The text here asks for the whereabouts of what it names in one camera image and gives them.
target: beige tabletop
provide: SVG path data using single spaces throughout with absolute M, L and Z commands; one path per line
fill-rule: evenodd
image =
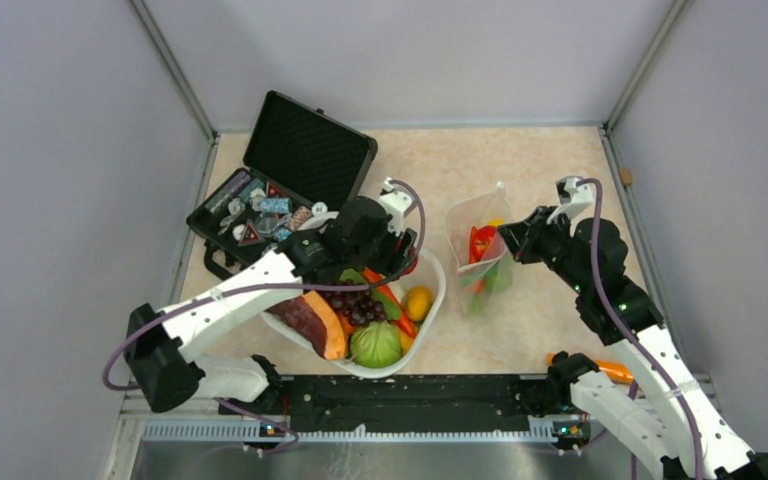
M 643 285 L 637 257 L 611 180 L 595 127 L 373 130 L 378 156 L 372 162 L 362 195 L 375 198 L 385 177 L 410 183 L 428 213 L 426 249 L 448 267 L 451 250 L 444 231 L 446 212 L 457 202 L 487 193 L 497 181 L 507 185 L 507 201 L 516 219 L 538 205 L 556 205 L 555 180 L 567 175 L 596 177 L 605 185 L 603 216 L 616 223 L 629 245 L 629 276 Z M 208 193 L 242 166 L 249 136 L 224 134 L 211 172 Z M 587 212 L 581 218 L 591 216 Z M 418 215 L 411 215 L 417 228 Z M 219 283 L 202 263 L 204 245 L 196 240 L 184 281 L 182 299 Z M 514 267 L 514 283 L 500 296 L 498 314 L 475 319 L 461 314 L 447 296 L 425 343 L 400 373 L 538 373 L 546 354 L 583 352 L 613 360 L 579 319 L 575 294 L 543 265 Z M 346 373 L 304 350 L 253 318 L 214 343 L 208 353 L 266 356 L 282 374 Z

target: black handle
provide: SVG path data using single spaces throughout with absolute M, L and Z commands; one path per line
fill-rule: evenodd
M 228 280 L 233 277 L 233 273 L 213 261 L 213 254 L 219 251 L 219 247 L 210 240 L 204 242 L 204 246 L 206 247 L 204 251 L 204 267 L 207 268 L 207 271 L 219 277 L 220 280 Z

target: plastic bag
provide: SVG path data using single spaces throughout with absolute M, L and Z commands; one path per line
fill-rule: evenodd
M 480 260 L 470 262 L 473 228 L 512 222 L 511 207 L 505 200 L 505 185 L 487 194 L 464 200 L 446 214 L 446 236 L 454 258 L 456 285 L 453 289 L 468 315 L 483 316 L 491 311 L 491 300 L 512 283 L 513 258 L 498 234 L 492 237 Z

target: gray wall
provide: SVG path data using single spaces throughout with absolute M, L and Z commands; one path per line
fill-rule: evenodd
M 0 479 L 99 475 L 205 153 L 125 2 L 0 0 Z
M 664 0 L 148 0 L 208 116 L 275 88 L 359 126 L 597 123 Z
M 686 359 L 768 451 L 768 2 L 696 2 L 618 139 Z

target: case lid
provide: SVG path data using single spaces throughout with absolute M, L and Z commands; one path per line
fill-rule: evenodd
M 308 206 L 338 210 L 357 195 L 376 152 L 373 138 L 270 91 L 243 163 Z

